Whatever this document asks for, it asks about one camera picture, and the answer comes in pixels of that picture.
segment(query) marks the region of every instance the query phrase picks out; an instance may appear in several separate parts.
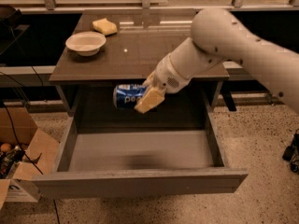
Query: white bowl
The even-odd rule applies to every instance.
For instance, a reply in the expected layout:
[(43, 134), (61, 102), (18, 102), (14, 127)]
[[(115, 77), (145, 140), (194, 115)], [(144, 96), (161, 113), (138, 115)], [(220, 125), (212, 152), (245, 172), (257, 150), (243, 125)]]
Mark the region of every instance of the white bowl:
[(105, 36), (96, 32), (74, 34), (65, 42), (69, 49), (81, 56), (93, 56), (105, 43)]

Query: cardboard box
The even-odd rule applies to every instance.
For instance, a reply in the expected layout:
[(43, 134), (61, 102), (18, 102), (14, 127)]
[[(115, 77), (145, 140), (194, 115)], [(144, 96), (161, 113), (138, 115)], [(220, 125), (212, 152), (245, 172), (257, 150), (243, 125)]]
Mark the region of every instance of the cardboard box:
[[(43, 174), (51, 172), (58, 142), (40, 130), (25, 108), (9, 108), (16, 135), (20, 143), (29, 144), (26, 154), (29, 158), (41, 157), (37, 167)], [(0, 142), (17, 145), (7, 111), (0, 108)], [(41, 175), (30, 162), (21, 161), (14, 165), (7, 179), (0, 179), (0, 209), (4, 202), (38, 202), (39, 189), (31, 182), (34, 175)]]

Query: drawer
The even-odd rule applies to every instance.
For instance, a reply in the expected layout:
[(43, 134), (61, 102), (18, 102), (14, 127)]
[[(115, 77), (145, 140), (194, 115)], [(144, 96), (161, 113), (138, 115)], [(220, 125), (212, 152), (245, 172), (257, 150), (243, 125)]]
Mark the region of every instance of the drawer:
[(80, 87), (49, 175), (50, 198), (234, 192), (248, 175), (227, 166), (213, 112), (193, 83), (142, 115), (116, 109), (113, 87)]

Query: blue can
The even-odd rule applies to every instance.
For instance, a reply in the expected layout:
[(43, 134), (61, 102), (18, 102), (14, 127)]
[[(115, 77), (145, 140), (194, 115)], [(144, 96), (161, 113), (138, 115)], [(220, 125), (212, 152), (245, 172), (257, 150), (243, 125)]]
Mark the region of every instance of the blue can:
[(117, 108), (134, 108), (146, 89), (146, 86), (136, 84), (116, 86), (113, 92), (114, 106)]

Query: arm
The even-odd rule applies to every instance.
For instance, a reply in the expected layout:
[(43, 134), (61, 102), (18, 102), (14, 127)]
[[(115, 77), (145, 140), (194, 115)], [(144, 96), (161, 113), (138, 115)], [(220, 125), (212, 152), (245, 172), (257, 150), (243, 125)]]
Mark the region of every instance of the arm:
[(169, 92), (178, 92), (195, 74), (223, 59), (241, 64), (282, 102), (299, 113), (299, 55), (252, 34), (229, 11), (207, 8), (192, 22), (191, 37), (164, 57), (145, 81), (135, 106), (145, 113)]

